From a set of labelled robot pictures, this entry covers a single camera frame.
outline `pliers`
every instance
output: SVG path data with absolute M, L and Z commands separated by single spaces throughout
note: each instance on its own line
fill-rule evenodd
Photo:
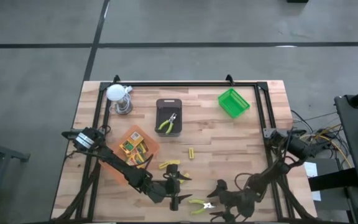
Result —
M 176 114 L 176 113 L 173 113 L 168 120 L 164 121 L 164 122 L 160 125 L 160 127 L 158 128 L 158 130 L 161 130 L 165 125 L 167 125 L 167 124 L 169 123 L 169 127 L 168 127 L 167 131 L 165 132 L 165 134 L 171 133 L 172 128 L 173 128 L 173 121 L 176 119 L 176 117 L 177 117 L 177 114 Z
M 197 215 L 200 213 L 203 213 L 207 208 L 214 208 L 215 206 L 212 205 L 212 203 L 205 203 L 203 200 L 198 200 L 198 199 L 193 199 L 193 200 L 189 200 L 189 203 L 198 203 L 200 205 L 203 205 L 204 207 L 197 210 L 197 211 L 192 211 L 190 212 L 190 215 Z

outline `black plastic container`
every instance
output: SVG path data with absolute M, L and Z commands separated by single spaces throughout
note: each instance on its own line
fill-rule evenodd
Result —
M 156 102 L 157 105 L 157 115 L 155 122 L 155 132 L 158 133 L 160 137 L 178 137 L 181 132 L 181 100 L 179 99 L 159 99 Z M 173 120 L 173 128 L 171 133 L 165 134 L 169 128 L 169 124 L 164 126 L 162 130 L 158 130 L 160 125 L 168 120 L 173 113 L 177 114 L 177 118 Z

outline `orange box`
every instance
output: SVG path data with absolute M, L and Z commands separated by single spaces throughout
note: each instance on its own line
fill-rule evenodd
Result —
M 143 130 L 141 130 L 140 127 L 138 127 L 138 125 L 133 125 L 131 128 L 128 129 L 128 131 L 121 136 L 120 139 L 118 139 L 117 142 L 115 142 L 114 144 L 109 145 L 108 147 L 113 151 L 113 153 L 115 155 L 117 155 L 120 159 L 122 159 L 123 161 L 126 161 L 127 156 L 125 154 L 125 152 L 120 148 L 120 144 L 124 143 L 130 136 L 132 133 L 134 132 L 138 132 L 144 139 L 144 143 L 147 146 L 147 149 L 149 150 L 148 152 L 146 152 L 146 157 L 149 158 L 152 154 L 154 155 L 154 157 L 157 155 L 158 150 L 160 150 L 160 145 L 154 141 L 152 138 L 150 138 L 150 136 L 148 136 Z M 124 175 L 120 172 L 118 172 L 116 169 L 112 168 L 109 164 L 99 161 L 100 165 L 106 169 L 109 174 L 111 174 L 114 179 L 118 182 L 118 184 L 121 185 L 127 185 L 128 181 L 125 179 Z

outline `green bin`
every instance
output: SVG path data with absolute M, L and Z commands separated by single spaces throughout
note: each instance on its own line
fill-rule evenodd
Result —
M 238 118 L 238 116 L 250 108 L 250 104 L 233 88 L 220 95 L 218 101 L 219 105 L 221 105 L 232 118 Z

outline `white lamp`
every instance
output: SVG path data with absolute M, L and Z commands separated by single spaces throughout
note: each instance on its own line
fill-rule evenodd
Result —
M 107 89 L 107 98 L 116 102 L 117 114 L 128 114 L 132 111 L 131 96 L 129 92 L 132 90 L 131 86 L 122 86 L 120 84 L 114 84 Z

